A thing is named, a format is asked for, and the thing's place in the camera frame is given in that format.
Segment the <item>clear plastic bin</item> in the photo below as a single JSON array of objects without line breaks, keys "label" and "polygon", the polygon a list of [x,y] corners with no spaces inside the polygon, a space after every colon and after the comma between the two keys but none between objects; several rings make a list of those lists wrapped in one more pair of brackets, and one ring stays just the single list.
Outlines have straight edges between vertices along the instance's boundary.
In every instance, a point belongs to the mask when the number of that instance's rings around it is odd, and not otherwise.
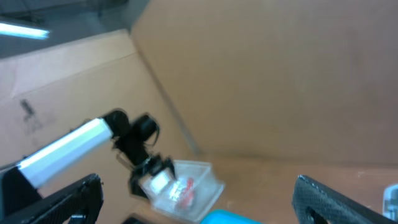
[{"label": "clear plastic bin", "polygon": [[139,183],[152,209],[183,222],[199,223],[224,190],[209,162],[175,160],[176,177],[165,169]]}]

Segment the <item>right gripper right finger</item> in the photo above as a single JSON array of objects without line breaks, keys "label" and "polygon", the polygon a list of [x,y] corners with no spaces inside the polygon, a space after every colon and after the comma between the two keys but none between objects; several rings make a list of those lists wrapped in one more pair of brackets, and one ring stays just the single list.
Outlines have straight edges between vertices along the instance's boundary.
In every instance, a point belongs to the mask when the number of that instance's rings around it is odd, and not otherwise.
[{"label": "right gripper right finger", "polygon": [[397,223],[307,175],[297,177],[292,206],[300,224]]}]

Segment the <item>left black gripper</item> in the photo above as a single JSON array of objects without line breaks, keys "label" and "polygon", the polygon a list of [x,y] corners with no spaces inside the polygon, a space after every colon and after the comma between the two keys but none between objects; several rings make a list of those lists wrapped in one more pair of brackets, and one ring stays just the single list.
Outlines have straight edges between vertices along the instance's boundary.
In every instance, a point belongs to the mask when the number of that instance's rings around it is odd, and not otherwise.
[{"label": "left black gripper", "polygon": [[[140,185],[140,180],[148,173],[147,165],[140,165],[150,157],[148,147],[153,147],[160,134],[160,128],[156,120],[149,114],[143,114],[135,119],[129,126],[128,132],[118,137],[114,142],[114,148],[121,151],[132,165],[136,166],[131,172],[128,181],[131,194],[148,199]],[[150,162],[150,174],[155,176],[163,170],[169,170],[172,177],[176,179],[175,167],[170,157],[162,159],[160,154],[154,156]]]}]

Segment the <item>teal serving tray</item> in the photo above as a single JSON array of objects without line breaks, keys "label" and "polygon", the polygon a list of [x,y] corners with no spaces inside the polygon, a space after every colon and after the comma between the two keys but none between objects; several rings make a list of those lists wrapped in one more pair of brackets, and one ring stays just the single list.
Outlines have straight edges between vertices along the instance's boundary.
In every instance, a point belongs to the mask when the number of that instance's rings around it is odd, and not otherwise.
[{"label": "teal serving tray", "polygon": [[207,214],[200,224],[261,224],[258,221],[226,210],[214,210]]}]

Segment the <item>grey dishwasher rack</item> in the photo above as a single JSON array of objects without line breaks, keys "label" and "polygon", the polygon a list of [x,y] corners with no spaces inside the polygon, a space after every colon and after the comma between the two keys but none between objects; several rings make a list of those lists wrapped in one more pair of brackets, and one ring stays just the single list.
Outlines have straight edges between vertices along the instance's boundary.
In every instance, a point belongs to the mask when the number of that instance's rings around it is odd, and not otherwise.
[{"label": "grey dishwasher rack", "polygon": [[385,188],[383,193],[383,206],[382,206],[382,214],[397,222],[397,209],[398,209],[398,202],[397,202],[397,190],[398,184],[392,184]]}]

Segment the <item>white tissue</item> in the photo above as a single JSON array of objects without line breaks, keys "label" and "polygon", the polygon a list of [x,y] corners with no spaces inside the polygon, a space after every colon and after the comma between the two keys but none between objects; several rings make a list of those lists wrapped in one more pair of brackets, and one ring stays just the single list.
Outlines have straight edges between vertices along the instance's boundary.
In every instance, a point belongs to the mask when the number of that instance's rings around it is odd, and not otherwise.
[{"label": "white tissue", "polygon": [[174,182],[168,193],[169,199],[173,201],[179,201],[184,190],[185,190],[185,184],[181,183],[181,181]]}]

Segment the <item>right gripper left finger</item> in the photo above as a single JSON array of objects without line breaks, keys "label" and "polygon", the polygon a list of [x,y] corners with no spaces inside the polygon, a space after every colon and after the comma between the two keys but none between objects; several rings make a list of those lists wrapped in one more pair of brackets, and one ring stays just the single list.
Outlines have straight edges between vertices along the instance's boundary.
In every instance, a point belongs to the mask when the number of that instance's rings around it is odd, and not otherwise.
[{"label": "right gripper left finger", "polygon": [[96,223],[102,205],[102,184],[96,174],[45,198],[21,173],[1,174],[1,223]]}]

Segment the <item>red snack wrapper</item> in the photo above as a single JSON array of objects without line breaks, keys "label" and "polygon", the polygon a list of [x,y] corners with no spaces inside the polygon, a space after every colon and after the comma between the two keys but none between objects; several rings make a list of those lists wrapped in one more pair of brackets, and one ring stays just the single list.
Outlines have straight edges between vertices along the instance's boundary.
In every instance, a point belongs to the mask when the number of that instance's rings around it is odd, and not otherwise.
[{"label": "red snack wrapper", "polygon": [[180,200],[177,201],[177,208],[180,209],[188,209],[192,207],[195,199],[194,179],[190,177],[184,182],[184,184],[185,190],[180,197]]}]

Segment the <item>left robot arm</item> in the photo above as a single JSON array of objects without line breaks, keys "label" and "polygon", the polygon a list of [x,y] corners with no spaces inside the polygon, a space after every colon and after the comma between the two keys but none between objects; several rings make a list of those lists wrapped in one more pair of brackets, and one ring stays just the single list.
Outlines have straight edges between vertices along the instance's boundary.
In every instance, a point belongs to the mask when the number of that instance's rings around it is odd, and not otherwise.
[{"label": "left robot arm", "polygon": [[107,141],[123,153],[132,164],[129,180],[131,193],[147,197],[139,180],[156,176],[163,170],[176,177],[171,158],[147,152],[147,140],[158,136],[160,128],[147,113],[130,121],[122,110],[113,110],[100,118],[89,120],[37,152],[1,167],[1,218],[5,218],[41,200],[38,188],[69,168],[89,152]]}]

